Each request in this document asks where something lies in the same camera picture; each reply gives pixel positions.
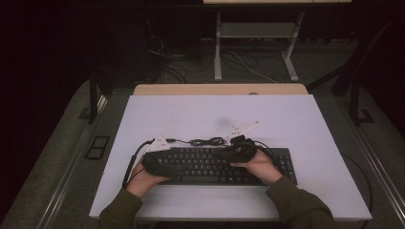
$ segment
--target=white table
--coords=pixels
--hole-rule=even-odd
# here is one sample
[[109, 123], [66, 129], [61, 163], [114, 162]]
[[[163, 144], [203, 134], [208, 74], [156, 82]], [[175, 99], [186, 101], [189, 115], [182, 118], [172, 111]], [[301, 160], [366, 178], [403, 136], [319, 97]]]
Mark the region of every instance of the white table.
[[[232, 126], [257, 120], [260, 125], [246, 136], [269, 147], [289, 148], [299, 188], [321, 198], [336, 219], [372, 218], [309, 94], [131, 96], [90, 216], [97, 218], [114, 199], [131, 155], [144, 141], [159, 135], [186, 141], [226, 137]], [[265, 190], [265, 187], [157, 186], [143, 199], [136, 219], [278, 220]]]

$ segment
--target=white cable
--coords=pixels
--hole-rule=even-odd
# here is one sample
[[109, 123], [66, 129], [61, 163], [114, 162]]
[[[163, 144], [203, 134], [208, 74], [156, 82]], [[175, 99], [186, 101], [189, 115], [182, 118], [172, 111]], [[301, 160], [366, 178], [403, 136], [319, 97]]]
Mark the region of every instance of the white cable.
[[256, 73], [256, 72], [254, 72], [253, 70], [251, 70], [251, 69], [247, 66], [247, 64], [244, 62], [244, 60], [242, 60], [242, 58], [239, 57], [239, 55], [237, 55], [235, 52], [232, 52], [232, 51], [229, 51], [229, 52], [230, 52], [231, 54], [235, 55], [235, 56], [244, 64], [244, 66], [245, 66], [249, 71], [251, 71], [251, 72], [253, 72], [253, 73], [255, 73], [255, 74], [257, 74], [257, 75], [259, 75], [259, 76], [261, 76], [261, 77], [263, 77], [263, 78], [266, 78], [266, 79], [270, 80], [271, 82], [277, 84], [277, 82], [274, 81], [273, 79], [271, 79], [271, 78], [269, 78], [269, 77], [267, 77], [267, 76], [265, 76], [265, 75], [262, 75], [262, 74], [260, 74], [260, 73]]

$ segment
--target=metal frame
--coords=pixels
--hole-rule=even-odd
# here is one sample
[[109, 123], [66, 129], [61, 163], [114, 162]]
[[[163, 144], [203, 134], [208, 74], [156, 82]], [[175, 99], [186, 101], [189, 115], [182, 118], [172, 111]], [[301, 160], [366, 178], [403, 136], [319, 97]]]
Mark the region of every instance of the metal frame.
[[291, 54], [297, 41], [305, 13], [300, 11], [295, 23], [222, 23], [221, 12], [217, 12], [217, 32], [215, 37], [214, 79], [223, 80], [221, 68], [221, 38], [289, 38], [287, 49], [281, 53], [288, 75], [292, 82], [299, 81], [297, 72], [291, 62]]

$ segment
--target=keyboard key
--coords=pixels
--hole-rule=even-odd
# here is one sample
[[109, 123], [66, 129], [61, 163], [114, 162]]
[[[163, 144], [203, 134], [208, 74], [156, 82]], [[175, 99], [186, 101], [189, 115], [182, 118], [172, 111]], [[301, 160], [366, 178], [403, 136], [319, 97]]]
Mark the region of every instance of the keyboard key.
[[183, 182], [218, 182], [217, 177], [182, 177]]

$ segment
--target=table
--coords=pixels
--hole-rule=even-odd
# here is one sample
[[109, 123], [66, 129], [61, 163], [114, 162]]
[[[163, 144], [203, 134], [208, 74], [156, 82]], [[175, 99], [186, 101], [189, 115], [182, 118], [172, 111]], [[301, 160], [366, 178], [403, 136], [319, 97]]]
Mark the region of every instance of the table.
[[[269, 147], [289, 148], [299, 188], [321, 198], [336, 219], [370, 219], [313, 96], [303, 89], [299, 84], [139, 85], [128, 101], [90, 216], [97, 218], [116, 196], [131, 155], [145, 140], [159, 135], [182, 140], [226, 137], [232, 125], [259, 120], [246, 136]], [[157, 186], [144, 197], [136, 219], [278, 220], [265, 190]]]
[[[352, 0], [204, 0], [205, 4], [315, 4], [315, 3], [348, 3]], [[221, 12], [217, 12], [217, 32], [215, 37], [214, 79], [222, 81], [221, 68], [221, 38], [289, 38], [289, 44], [281, 53], [288, 75], [292, 82], [297, 82], [298, 75], [291, 62], [291, 54], [297, 41], [298, 33], [304, 19], [305, 12], [298, 13], [294, 22], [278, 23], [229, 23], [221, 21]]]

